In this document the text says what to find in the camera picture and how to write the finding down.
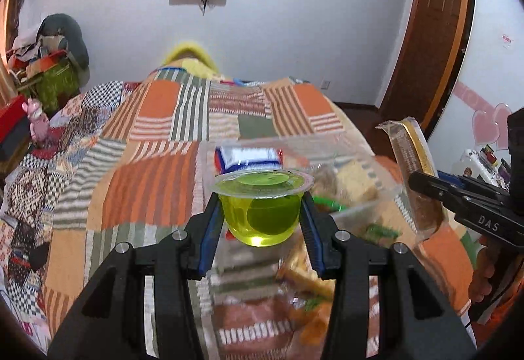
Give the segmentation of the right human hand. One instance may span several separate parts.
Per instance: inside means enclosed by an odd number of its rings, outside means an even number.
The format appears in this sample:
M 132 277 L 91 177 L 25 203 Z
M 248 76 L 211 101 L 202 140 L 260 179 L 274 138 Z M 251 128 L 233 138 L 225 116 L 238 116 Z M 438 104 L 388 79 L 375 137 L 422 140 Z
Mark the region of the right human hand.
M 493 287 L 489 280 L 495 274 L 499 254 L 497 244 L 489 237 L 481 236 L 479 243 L 481 249 L 477 254 L 477 268 L 473 271 L 472 281 L 468 288 L 472 303 L 480 303 L 492 293 Z

